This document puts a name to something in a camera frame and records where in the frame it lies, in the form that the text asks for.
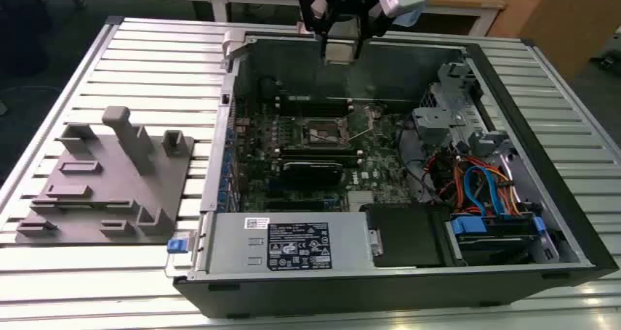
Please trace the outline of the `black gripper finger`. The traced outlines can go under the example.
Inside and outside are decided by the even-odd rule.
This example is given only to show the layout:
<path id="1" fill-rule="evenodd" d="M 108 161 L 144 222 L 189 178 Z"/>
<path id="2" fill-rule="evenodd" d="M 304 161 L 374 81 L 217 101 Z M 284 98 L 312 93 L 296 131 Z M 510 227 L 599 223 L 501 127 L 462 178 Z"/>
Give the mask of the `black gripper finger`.
<path id="1" fill-rule="evenodd" d="M 304 28 L 320 42 L 320 58 L 324 58 L 328 31 L 335 22 L 338 0 L 298 0 Z"/>
<path id="2" fill-rule="evenodd" d="M 391 25 L 391 18 L 386 16 L 379 3 L 356 15 L 356 24 L 358 36 L 352 55 L 355 60 L 360 56 L 366 40 L 371 39 L 374 36 L 382 37 Z"/>

